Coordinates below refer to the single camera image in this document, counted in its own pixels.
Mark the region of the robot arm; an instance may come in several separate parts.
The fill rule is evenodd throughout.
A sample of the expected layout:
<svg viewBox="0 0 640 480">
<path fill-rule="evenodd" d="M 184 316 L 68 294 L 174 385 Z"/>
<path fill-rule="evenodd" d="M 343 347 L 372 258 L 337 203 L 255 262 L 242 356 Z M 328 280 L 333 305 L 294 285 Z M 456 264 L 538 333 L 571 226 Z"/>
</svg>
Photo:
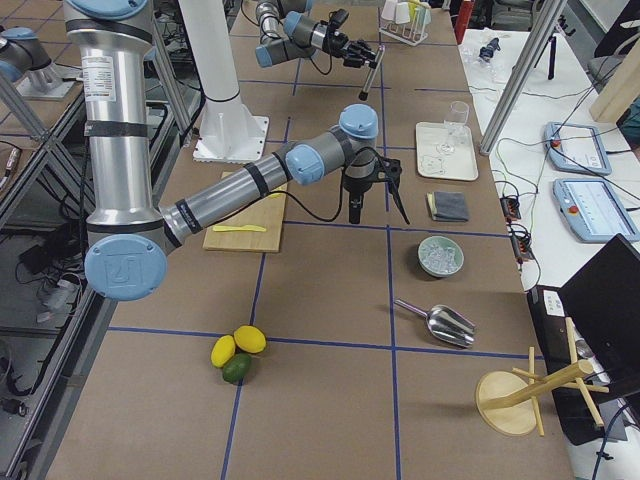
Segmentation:
<svg viewBox="0 0 640 480">
<path fill-rule="evenodd" d="M 326 20 L 310 16 L 311 1 L 259 1 L 255 8 L 260 43 L 255 49 L 259 66 L 272 67 L 296 59 L 311 59 L 319 52 L 340 59 L 351 68 L 374 69 L 381 54 L 364 40 L 352 40 L 341 31 L 349 18 L 343 8 Z"/>
<path fill-rule="evenodd" d="M 319 136 L 263 151 L 268 119 L 243 104 L 228 25 L 219 1 L 184 1 L 180 10 L 202 87 L 199 156 L 236 162 L 218 183 L 167 208 L 152 199 L 143 61 L 152 50 L 149 1 L 68 1 L 69 39 L 81 53 L 95 209 L 87 221 L 84 271 L 100 295 L 131 301 L 163 281 L 168 254 L 184 240 L 295 181 L 342 175 L 339 203 L 358 223 L 365 193 L 383 182 L 399 191 L 401 166 L 380 156 L 376 112 L 347 106 Z"/>
</svg>

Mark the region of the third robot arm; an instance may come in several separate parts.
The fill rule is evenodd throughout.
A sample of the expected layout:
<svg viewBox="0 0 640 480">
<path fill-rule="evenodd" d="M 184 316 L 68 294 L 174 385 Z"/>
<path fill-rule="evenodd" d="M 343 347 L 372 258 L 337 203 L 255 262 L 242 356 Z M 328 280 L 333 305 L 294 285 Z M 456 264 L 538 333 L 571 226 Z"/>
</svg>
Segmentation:
<svg viewBox="0 0 640 480">
<path fill-rule="evenodd" d="M 59 100 L 73 81 L 64 81 L 34 31 L 13 27 L 1 31 L 1 74 L 25 98 Z"/>
</svg>

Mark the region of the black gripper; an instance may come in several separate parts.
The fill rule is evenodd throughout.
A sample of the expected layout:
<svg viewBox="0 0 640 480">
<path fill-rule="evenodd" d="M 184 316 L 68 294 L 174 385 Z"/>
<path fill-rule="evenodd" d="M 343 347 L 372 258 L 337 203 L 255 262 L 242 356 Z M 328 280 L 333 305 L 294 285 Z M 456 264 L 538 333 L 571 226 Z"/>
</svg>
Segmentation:
<svg viewBox="0 0 640 480">
<path fill-rule="evenodd" d="M 329 14 L 327 21 L 321 21 L 325 28 L 322 50 L 331 57 L 341 59 L 343 65 L 350 68 L 376 66 L 376 53 L 370 45 L 362 39 L 352 41 L 339 28 L 346 22 L 349 13 L 345 9 L 338 9 Z"/>
<path fill-rule="evenodd" d="M 374 156 L 364 165 L 354 165 L 343 174 L 342 187 L 349 192 L 349 222 L 361 221 L 362 194 L 374 183 L 386 183 L 393 201 L 406 224 L 410 223 L 400 191 L 401 163 L 397 159 Z"/>
</svg>

